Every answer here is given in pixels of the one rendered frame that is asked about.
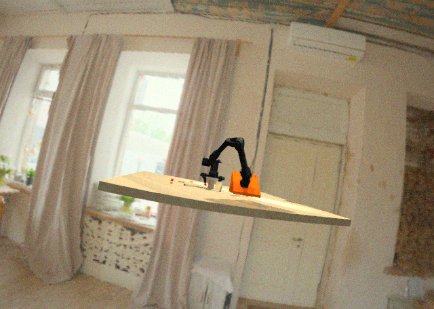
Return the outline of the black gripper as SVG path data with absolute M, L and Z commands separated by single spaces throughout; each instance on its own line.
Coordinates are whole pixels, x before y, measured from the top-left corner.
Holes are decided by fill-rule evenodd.
M 215 170 L 218 171 L 218 168 L 211 167 L 211 168 L 210 168 L 210 171 L 211 171 L 211 170 L 212 170 L 212 171 L 215 171 Z M 203 180 L 204 180 L 204 185 L 206 185 L 206 177 L 209 177 L 208 174 L 206 174 L 206 173 L 201 173 L 200 176 L 202 176 L 202 178 L 203 178 Z M 225 177 L 223 177 L 223 176 L 215 177 L 215 178 L 219 179 L 218 182 L 222 182 L 222 181 L 225 179 Z

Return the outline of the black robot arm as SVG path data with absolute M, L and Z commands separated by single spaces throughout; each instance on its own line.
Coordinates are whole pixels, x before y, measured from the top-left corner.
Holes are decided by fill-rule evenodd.
M 244 151 L 244 139 L 242 137 L 238 137 L 238 138 L 227 138 L 224 143 L 217 149 L 215 150 L 208 158 L 203 158 L 202 160 L 202 165 L 203 166 L 211 166 L 211 167 L 215 167 L 218 168 L 218 164 L 221 163 L 220 159 L 217 160 L 217 158 L 220 156 L 220 153 L 227 147 L 227 146 L 231 146 L 231 147 L 235 147 L 235 149 L 237 150 L 238 154 L 239 154 L 239 160 L 241 163 L 241 170 L 240 170 L 240 174 L 241 174 L 241 187 L 244 188 L 248 188 L 248 185 L 250 183 L 250 179 L 252 177 L 251 175 L 251 170 L 248 167 L 247 164 L 247 160 L 245 157 L 245 151 Z M 218 172 L 217 170 L 215 171 L 210 171 L 209 172 L 209 177 L 213 177 L 215 178 L 218 177 Z

